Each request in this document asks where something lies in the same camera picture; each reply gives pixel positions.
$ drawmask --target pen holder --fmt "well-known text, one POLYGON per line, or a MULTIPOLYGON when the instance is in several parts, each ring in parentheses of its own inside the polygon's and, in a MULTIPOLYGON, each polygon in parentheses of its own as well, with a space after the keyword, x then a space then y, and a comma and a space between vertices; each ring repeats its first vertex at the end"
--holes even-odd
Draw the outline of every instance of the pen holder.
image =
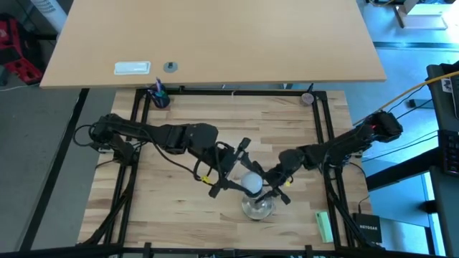
POLYGON ((150 96, 151 100, 157 108, 167 108, 167 106, 171 102, 171 99, 164 90, 160 92, 155 90, 148 90, 148 95, 150 96))

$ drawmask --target black box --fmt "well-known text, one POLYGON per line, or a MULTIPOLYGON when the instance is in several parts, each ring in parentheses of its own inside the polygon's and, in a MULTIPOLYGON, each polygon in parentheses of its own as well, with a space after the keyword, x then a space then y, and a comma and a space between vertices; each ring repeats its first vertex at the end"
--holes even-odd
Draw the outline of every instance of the black box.
POLYGON ((352 217, 354 218, 354 221, 360 231, 369 241, 375 244, 382 243, 381 222, 379 221, 379 216, 354 213, 352 214, 352 217))

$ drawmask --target clear glass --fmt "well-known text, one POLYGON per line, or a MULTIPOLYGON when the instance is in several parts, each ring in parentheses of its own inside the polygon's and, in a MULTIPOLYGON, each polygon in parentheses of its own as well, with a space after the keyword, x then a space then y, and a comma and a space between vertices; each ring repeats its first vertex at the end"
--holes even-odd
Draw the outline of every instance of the clear glass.
POLYGON ((262 193, 257 198, 250 198, 247 195, 244 195, 242 198, 242 210, 244 214, 255 221, 267 218, 274 211, 274 201, 272 197, 265 198, 258 204, 255 203, 255 201, 264 194, 265 190, 262 190, 262 193))

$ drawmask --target desk leg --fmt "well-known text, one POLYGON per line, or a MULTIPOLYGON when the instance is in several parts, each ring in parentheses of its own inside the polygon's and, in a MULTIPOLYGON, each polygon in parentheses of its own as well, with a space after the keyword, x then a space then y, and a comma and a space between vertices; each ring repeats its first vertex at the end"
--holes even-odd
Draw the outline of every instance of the desk leg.
POLYGON ((436 165, 439 155, 440 149, 436 147, 403 163, 386 168, 367 177, 366 186, 368 187, 368 191, 390 186, 393 183, 398 183, 428 171, 430 166, 436 165))

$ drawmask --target white ball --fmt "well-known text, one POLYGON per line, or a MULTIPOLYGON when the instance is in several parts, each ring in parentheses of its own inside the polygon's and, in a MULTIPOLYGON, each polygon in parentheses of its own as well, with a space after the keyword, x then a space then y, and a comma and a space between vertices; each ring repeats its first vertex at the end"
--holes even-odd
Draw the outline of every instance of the white ball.
POLYGON ((263 179, 257 173, 249 171, 242 176, 241 186, 256 194, 263 187, 263 179))

